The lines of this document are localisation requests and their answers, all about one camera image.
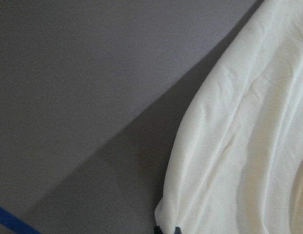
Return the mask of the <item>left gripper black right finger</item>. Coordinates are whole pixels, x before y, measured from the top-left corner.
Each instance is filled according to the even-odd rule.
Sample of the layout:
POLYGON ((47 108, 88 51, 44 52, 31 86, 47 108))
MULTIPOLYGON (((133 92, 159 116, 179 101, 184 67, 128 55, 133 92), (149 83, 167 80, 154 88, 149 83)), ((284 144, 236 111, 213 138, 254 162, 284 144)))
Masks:
POLYGON ((175 228, 175 234, 182 234, 180 227, 175 228))

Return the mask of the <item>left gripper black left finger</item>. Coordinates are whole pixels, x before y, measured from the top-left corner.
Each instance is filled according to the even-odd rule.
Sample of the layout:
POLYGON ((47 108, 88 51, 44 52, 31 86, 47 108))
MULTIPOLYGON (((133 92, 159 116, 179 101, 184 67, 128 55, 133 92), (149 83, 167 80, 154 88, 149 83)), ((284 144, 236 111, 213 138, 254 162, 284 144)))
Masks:
POLYGON ((162 234, 162 231, 161 231, 161 229, 160 229, 159 226, 155 226, 155 228, 154 228, 154 234, 162 234))

